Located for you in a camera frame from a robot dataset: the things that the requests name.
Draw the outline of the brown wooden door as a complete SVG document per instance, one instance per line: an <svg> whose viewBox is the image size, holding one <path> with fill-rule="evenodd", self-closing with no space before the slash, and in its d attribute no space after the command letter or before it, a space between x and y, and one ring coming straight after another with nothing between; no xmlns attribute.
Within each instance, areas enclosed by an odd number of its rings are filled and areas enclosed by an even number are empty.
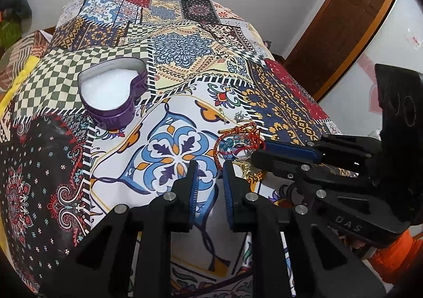
<svg viewBox="0 0 423 298"><path fill-rule="evenodd" d="M285 60L315 100L339 81L376 33L394 0L325 0Z"/></svg>

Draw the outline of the gold earring jewelry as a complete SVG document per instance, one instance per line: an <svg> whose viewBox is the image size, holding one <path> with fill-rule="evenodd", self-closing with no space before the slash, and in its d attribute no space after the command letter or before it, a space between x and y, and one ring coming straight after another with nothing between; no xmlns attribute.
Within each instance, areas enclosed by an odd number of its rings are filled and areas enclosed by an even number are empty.
<svg viewBox="0 0 423 298"><path fill-rule="evenodd" d="M249 161L235 161L235 165L240 168L242 172L241 177L245 179L250 186L259 184L267 175L266 171L255 168Z"/></svg>

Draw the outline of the striped orange brown blanket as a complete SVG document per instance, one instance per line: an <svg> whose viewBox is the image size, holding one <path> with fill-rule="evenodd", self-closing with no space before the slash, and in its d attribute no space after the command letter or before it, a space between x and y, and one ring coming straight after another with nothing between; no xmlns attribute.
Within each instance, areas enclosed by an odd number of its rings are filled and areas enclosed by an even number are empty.
<svg viewBox="0 0 423 298"><path fill-rule="evenodd" d="M14 79L23 70L29 56L40 59L52 41L52 35L44 30L37 30L13 44L1 57L1 94L11 86Z"/></svg>

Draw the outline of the green patterned box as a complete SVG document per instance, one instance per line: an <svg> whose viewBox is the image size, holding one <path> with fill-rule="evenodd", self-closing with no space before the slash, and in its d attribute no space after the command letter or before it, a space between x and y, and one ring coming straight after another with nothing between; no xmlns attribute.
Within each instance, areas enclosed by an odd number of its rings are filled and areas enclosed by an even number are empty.
<svg viewBox="0 0 423 298"><path fill-rule="evenodd" d="M21 22L19 19L3 19L1 21L1 47L9 49L21 39Z"/></svg>

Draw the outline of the purple heart-shaped tin box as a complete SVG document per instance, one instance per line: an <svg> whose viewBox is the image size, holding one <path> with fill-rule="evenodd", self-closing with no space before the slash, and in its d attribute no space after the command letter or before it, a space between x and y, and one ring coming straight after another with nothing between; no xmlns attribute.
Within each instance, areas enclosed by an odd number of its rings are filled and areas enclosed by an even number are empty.
<svg viewBox="0 0 423 298"><path fill-rule="evenodd" d="M134 57L109 59L77 76L82 104L103 130L118 130L135 116L136 101L148 90L147 66Z"/></svg>

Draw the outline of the colourful patchwork bed cover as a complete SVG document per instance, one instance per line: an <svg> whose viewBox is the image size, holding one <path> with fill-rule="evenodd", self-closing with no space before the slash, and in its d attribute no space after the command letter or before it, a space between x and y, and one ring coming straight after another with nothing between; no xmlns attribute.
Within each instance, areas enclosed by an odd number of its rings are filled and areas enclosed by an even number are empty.
<svg viewBox="0 0 423 298"><path fill-rule="evenodd" d="M121 57L145 61L148 90L129 125L103 130L77 76ZM338 133L254 27L217 2L66 4L43 57L30 55L1 94L1 248L19 282L38 294L114 206L150 203L195 160L194 226L172 238L171 290L251 297L251 236L230 231L217 168L243 141L221 133L248 123L298 145Z"/></svg>

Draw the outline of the silver charm jewelry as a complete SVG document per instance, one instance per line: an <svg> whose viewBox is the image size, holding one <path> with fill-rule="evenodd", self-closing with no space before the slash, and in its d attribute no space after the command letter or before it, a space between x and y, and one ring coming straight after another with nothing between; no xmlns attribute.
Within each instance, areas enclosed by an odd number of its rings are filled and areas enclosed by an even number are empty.
<svg viewBox="0 0 423 298"><path fill-rule="evenodd" d="M242 122L243 120L247 120L247 115L245 115L242 111L239 111L235 114L234 119L236 122Z"/></svg>

